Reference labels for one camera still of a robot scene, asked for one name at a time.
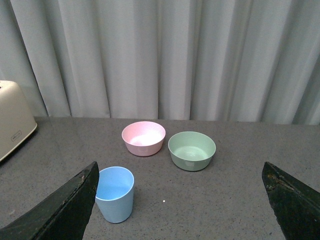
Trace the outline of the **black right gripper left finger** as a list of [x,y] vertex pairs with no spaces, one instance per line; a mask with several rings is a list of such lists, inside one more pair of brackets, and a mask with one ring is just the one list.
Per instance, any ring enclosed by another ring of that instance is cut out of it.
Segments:
[[99,182],[92,162],[30,211],[1,228],[2,240],[81,240]]

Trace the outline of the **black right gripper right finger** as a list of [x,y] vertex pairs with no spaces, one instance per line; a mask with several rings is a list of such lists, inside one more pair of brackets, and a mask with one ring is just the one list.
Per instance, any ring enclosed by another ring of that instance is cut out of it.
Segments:
[[262,181],[271,208],[287,240],[320,238],[320,193],[265,162]]

